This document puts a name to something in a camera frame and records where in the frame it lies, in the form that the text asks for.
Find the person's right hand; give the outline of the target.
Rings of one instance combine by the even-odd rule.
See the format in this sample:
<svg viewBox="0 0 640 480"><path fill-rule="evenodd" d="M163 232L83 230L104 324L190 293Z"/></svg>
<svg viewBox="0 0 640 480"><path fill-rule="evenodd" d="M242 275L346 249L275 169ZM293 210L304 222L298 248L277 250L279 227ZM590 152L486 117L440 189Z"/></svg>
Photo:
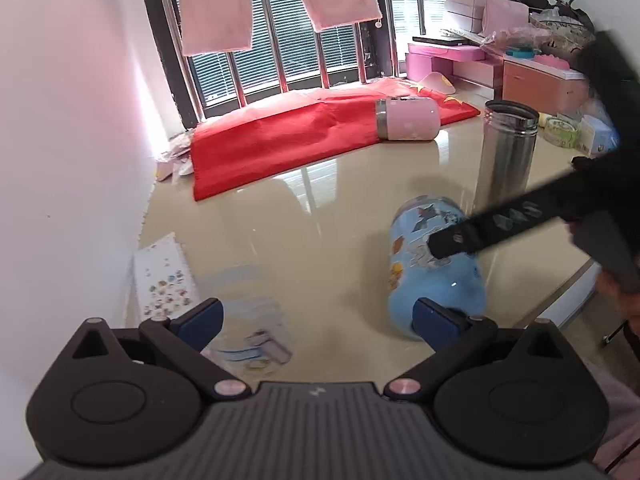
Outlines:
<svg viewBox="0 0 640 480"><path fill-rule="evenodd" d="M600 266L597 290L611 297L629 328L639 335L639 267L623 237L608 220L571 223L572 242Z"/></svg>

